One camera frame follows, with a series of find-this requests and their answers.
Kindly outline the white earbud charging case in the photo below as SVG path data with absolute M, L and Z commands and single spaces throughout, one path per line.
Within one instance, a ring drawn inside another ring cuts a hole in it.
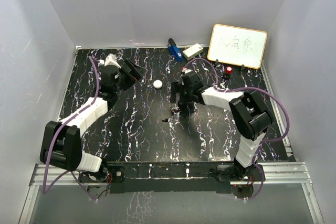
M 163 85 L 163 83 L 162 83 L 161 80 L 155 80 L 155 81 L 153 82 L 153 87 L 154 87 L 155 89 L 160 89 L 160 88 L 162 88 L 162 85 Z

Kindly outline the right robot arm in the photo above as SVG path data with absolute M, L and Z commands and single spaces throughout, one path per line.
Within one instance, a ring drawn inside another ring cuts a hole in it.
M 179 110 L 193 112 L 193 105 L 215 106 L 232 113 L 240 133 L 238 152 L 233 164 L 225 170 L 213 170 L 230 179 L 247 180 L 256 168 L 257 156 L 273 116 L 257 91 L 221 91 L 216 85 L 204 85 L 194 71 L 182 75 L 182 80 L 172 82 L 170 102 Z

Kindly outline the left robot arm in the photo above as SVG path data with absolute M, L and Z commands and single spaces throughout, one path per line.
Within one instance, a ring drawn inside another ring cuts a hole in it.
M 129 59 L 117 62 L 113 54 L 92 67 L 96 79 L 94 95 L 66 118 L 46 124 L 39 159 L 46 166 L 85 172 L 101 182 L 108 177 L 108 168 L 101 157 L 82 149 L 81 139 L 89 127 L 113 108 L 121 90 L 143 78 L 145 69 Z

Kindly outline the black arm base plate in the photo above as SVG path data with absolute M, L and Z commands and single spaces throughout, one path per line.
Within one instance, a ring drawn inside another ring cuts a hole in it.
M 214 174 L 213 170 L 225 170 L 233 162 L 106 162 L 108 173 L 104 178 L 94 178 L 82 172 L 79 180 L 89 185 L 103 185 L 110 193 L 139 191 L 186 192 L 216 191 L 230 193 L 231 189 L 251 187 L 265 180 L 262 165 L 256 165 L 252 176 L 230 179 Z

